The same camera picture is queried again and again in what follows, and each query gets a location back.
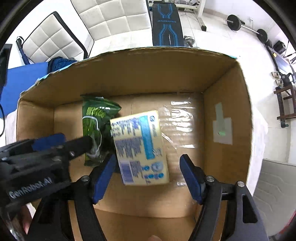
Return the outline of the green snack bag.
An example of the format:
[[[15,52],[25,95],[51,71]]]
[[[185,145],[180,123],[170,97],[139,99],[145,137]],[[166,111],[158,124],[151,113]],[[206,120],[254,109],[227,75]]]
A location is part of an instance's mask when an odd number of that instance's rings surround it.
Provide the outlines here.
[[[83,135],[92,138],[92,148],[85,154],[85,166],[100,165],[108,154],[115,152],[111,134],[110,120],[114,118],[121,106],[104,97],[82,96]]]

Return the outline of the yellow blue tissue pack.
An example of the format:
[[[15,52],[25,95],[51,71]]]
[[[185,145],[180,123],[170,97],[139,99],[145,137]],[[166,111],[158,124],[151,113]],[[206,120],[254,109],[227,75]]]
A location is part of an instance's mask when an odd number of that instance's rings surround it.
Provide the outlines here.
[[[169,183],[158,111],[113,118],[110,125],[124,185]]]

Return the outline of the grey padded chair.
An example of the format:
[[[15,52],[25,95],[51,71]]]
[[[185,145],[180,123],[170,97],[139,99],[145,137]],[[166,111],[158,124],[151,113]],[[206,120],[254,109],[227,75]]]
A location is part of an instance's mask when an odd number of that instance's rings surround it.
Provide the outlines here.
[[[295,165],[263,160],[253,198],[267,235],[281,232],[295,213]]]

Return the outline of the blue foam mat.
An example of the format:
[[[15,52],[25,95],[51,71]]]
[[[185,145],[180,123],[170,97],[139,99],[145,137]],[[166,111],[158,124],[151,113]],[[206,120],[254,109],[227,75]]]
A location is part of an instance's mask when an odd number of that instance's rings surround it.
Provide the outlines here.
[[[21,92],[34,85],[38,78],[47,74],[48,63],[36,63],[7,69],[4,85],[4,63],[1,63],[1,118],[16,110]]]

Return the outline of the dark blue cloth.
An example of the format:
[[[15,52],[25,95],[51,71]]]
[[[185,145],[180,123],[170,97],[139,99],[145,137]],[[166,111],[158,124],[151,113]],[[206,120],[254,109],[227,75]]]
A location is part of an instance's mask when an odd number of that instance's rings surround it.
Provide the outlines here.
[[[55,72],[77,62],[74,58],[55,57],[48,62],[47,73]]]

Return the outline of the cardboard box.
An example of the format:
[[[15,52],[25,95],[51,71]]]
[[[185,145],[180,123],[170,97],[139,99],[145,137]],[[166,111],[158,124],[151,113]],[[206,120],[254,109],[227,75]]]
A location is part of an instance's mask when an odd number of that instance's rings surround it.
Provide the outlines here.
[[[108,240],[188,240],[199,206],[186,186],[179,158],[224,183],[246,181],[252,110],[239,63],[193,48],[139,48],[109,52],[50,74],[21,94],[16,138],[82,133],[83,94],[121,106],[127,116],[157,110],[170,182],[125,186],[113,174],[95,213]]]

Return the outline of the left white quilted chair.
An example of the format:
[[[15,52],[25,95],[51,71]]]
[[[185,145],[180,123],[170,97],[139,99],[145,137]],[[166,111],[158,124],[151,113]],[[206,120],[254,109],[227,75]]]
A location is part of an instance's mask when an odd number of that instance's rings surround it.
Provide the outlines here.
[[[90,53],[56,11],[43,19],[26,39],[18,36],[16,45],[25,65],[48,62],[55,57],[83,60]]]

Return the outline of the white quilted chair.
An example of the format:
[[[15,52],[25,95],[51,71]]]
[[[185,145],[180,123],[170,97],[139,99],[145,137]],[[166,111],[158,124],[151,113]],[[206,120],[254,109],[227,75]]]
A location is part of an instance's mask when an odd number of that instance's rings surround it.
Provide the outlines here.
[[[90,53],[56,11],[43,19],[26,39],[18,36],[16,45],[25,65],[48,62],[55,57],[83,60]]]
[[[71,1],[92,39],[151,29],[147,1]]]

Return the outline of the dark wooden chair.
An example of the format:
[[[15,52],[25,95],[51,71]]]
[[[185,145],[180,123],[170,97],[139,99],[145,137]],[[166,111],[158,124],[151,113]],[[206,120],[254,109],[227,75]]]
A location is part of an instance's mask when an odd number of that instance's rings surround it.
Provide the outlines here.
[[[274,94],[277,97],[281,128],[289,127],[287,120],[295,118],[295,75],[292,73],[282,74],[276,80],[277,87]]]

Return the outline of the right white quilted chair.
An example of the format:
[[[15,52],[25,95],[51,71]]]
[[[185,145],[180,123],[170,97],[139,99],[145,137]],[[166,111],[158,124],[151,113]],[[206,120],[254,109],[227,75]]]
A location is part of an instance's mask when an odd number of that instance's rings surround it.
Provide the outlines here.
[[[151,29],[147,1],[71,1],[92,39]]]

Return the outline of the black treadmill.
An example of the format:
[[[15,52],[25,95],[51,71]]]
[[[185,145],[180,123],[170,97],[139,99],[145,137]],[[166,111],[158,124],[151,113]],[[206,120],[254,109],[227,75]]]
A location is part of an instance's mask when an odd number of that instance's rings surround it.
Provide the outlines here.
[[[267,52],[270,54],[274,63],[276,71],[281,74],[288,75],[289,73],[295,76],[295,71],[292,64],[284,57],[284,53],[287,50],[285,44],[282,41],[277,41],[274,45],[271,40],[267,40],[265,43]]]

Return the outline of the small dumbbell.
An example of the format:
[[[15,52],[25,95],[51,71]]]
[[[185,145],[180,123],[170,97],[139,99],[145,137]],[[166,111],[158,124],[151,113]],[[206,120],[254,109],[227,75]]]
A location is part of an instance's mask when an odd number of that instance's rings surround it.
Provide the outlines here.
[[[195,40],[190,36],[184,36],[184,46],[185,47],[193,47],[195,44]]]

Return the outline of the black blue weight bench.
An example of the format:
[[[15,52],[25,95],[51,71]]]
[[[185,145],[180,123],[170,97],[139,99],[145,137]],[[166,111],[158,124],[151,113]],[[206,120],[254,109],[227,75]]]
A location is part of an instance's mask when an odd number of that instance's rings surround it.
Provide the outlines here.
[[[185,46],[178,8],[174,3],[152,5],[152,41],[154,46]]]

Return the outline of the barbell on floor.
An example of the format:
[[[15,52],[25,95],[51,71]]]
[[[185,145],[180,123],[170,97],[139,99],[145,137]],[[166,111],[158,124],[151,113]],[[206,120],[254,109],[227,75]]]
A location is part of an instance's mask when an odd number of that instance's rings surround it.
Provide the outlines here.
[[[240,20],[236,15],[229,15],[226,19],[227,26],[232,31],[239,31],[241,28],[247,29],[256,34],[257,38],[263,44],[268,42],[267,32],[263,29],[254,30],[250,27],[247,27],[245,22]]]

